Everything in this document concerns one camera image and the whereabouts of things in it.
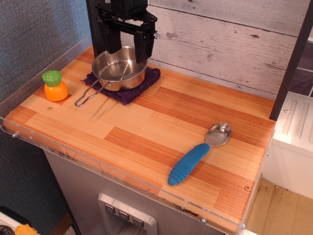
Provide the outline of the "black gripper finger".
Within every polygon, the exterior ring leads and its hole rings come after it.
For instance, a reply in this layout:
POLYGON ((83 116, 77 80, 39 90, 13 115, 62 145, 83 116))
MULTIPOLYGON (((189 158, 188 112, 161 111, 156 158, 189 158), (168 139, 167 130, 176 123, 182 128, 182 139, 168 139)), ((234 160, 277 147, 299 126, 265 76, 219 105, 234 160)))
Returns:
POLYGON ((134 35, 135 58, 139 64, 152 56, 154 37, 142 31, 134 35))
POLYGON ((109 54, 113 54, 122 48, 120 30, 111 24, 105 24, 105 36, 107 40, 106 49, 109 54))

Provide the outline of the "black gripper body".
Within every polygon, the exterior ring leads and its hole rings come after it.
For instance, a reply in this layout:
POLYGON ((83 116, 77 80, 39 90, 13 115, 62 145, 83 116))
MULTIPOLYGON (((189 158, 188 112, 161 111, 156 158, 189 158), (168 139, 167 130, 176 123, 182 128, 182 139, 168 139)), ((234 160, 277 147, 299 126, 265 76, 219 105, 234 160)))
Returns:
POLYGON ((157 17, 147 11, 146 0, 99 0, 95 4, 98 11, 97 22, 105 35, 125 32, 145 37, 155 37, 157 17))

